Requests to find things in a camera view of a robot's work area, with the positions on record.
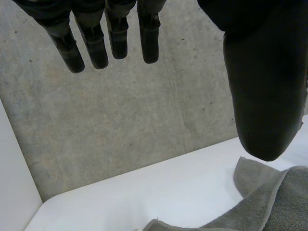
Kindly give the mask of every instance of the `white table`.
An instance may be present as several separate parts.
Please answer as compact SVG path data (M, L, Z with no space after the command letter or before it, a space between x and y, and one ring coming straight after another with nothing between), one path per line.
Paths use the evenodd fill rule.
M308 166L308 116L304 122L287 151L266 164ZM232 181L240 156L257 160L235 138L63 193L42 205L26 231L132 231L154 218L204 225L242 199Z

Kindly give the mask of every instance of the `white wall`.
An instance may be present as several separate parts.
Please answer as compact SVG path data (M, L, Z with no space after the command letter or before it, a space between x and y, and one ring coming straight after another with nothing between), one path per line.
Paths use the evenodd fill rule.
M0 101L0 230L22 231L42 200Z

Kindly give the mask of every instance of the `gray cloth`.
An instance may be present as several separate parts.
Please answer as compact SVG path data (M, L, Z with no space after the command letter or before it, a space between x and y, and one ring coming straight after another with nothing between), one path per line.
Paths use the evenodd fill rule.
M243 197L234 208L201 228L152 220L144 231L307 231L308 168L278 171L241 157L234 183Z

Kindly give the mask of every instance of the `robotic hand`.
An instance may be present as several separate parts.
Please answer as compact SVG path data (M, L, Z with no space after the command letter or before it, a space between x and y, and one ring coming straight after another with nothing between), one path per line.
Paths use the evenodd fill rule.
M136 0L14 0L49 33L68 68L84 63L69 27L73 10L95 68L108 58L100 20L105 10L113 56L127 55L126 16ZM138 0L142 54L158 59L158 13L166 0ZM302 124L307 97L307 0L198 0L225 31L224 57L236 127L243 147L266 161L277 159Z
M68 69L73 73L84 70L84 62L69 26L73 11L76 23L96 69L108 66L108 56L101 28L105 11L112 54L116 59L127 56L126 17L137 0L14 0L27 14L43 26L57 47ZM158 60L158 13L166 0L138 0L141 47L144 61Z

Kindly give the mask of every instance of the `concrete wall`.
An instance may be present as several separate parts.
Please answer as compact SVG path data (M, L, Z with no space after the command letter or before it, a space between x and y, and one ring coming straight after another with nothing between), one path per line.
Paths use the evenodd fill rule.
M237 136L223 33L196 1L166 2L152 65L142 60L136 8L128 57L115 60L105 36L104 70L91 66L72 20L86 64L77 75L43 28L0 1L0 97L43 201Z

